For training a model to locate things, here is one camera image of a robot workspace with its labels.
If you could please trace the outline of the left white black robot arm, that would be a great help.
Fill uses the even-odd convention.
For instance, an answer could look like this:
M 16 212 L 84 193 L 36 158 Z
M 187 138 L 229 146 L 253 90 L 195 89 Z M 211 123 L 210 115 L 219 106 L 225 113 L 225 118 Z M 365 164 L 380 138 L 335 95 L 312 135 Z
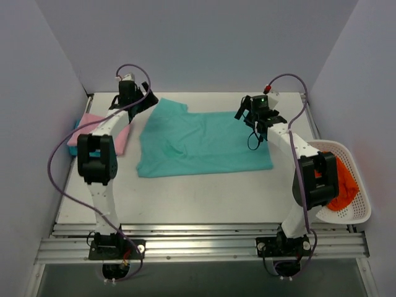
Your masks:
M 121 228 L 116 214 L 113 181 L 118 172 L 115 140 L 134 117 L 158 103 L 147 82 L 138 87 L 132 74 L 119 80 L 118 90 L 106 114 L 88 134 L 77 138 L 78 173 L 92 197 L 96 218 L 95 234 L 113 236 Z

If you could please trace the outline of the teal t shirt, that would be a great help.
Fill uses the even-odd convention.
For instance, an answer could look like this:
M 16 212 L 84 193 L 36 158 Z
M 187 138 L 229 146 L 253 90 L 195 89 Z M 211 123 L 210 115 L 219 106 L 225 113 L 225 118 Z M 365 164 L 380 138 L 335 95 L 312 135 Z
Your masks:
M 271 170 L 267 144 L 253 149 L 251 128 L 230 111 L 190 113 L 162 98 L 140 134 L 141 178 Z

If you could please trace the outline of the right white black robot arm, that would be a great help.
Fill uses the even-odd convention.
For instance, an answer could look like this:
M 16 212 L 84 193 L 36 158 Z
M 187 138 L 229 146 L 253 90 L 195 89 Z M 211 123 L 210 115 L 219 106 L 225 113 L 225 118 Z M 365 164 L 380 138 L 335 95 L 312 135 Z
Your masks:
M 297 248 L 295 238 L 310 233 L 310 221 L 338 196 L 337 158 L 293 132 L 291 124 L 270 108 L 267 95 L 243 97 L 235 119 L 243 119 L 259 143 L 275 145 L 294 165 L 292 208 L 281 224 L 283 234 L 274 241 L 277 252 L 287 256 Z

